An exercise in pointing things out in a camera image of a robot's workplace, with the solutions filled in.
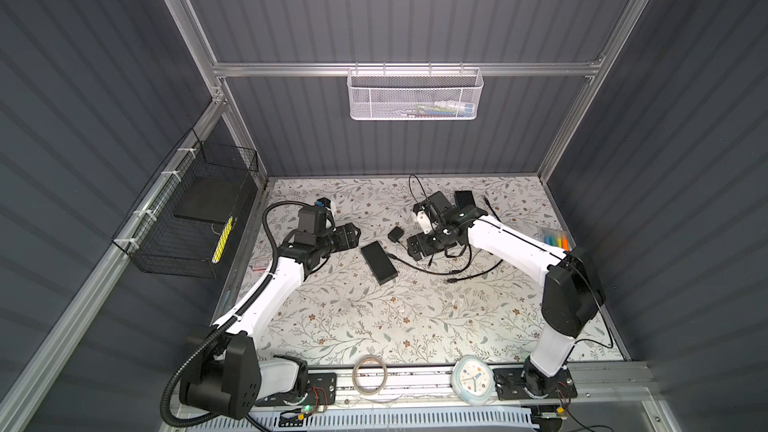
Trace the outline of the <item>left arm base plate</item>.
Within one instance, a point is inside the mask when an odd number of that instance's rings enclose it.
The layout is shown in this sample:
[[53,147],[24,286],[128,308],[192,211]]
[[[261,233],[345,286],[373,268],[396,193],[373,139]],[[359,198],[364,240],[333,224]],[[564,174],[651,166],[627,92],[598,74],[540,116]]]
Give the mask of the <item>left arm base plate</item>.
[[310,372],[298,392],[275,394],[255,402],[255,407],[330,406],[336,401],[338,375],[332,372]]

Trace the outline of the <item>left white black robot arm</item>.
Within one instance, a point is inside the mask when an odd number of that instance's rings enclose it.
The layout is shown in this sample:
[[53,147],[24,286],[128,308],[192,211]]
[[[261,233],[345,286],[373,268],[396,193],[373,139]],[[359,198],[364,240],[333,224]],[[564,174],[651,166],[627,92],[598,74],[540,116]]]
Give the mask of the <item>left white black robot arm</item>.
[[159,405],[166,425],[189,428],[220,416],[246,419],[260,401],[306,396],[304,360],[277,355],[261,361],[256,348],[289,296],[332,254],[356,248],[361,231],[352,223],[337,225],[328,198],[297,205],[298,226],[282,242],[262,226],[271,248],[268,270],[214,322],[171,376]]

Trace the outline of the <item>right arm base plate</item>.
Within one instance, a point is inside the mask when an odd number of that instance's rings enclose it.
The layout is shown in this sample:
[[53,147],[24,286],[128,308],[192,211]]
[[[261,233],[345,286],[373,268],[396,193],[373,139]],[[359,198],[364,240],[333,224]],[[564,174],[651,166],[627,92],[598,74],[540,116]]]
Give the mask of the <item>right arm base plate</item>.
[[560,367],[553,377],[546,377],[528,364],[496,368],[493,370],[493,379],[497,397],[503,401],[574,399],[578,396],[575,382],[566,366]]

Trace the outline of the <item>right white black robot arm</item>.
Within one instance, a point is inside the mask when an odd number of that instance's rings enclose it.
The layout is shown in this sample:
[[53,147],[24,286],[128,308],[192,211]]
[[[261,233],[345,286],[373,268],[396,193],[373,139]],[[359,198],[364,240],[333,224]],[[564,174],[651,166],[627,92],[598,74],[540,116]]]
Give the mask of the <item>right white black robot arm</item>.
[[511,264],[542,288],[545,325],[521,380],[533,397],[552,393],[579,335],[605,302],[589,253],[582,247],[566,250],[538,241],[472,203],[458,208],[441,192],[416,203],[412,214],[422,231],[407,239],[411,259],[419,261],[457,244],[471,246]]

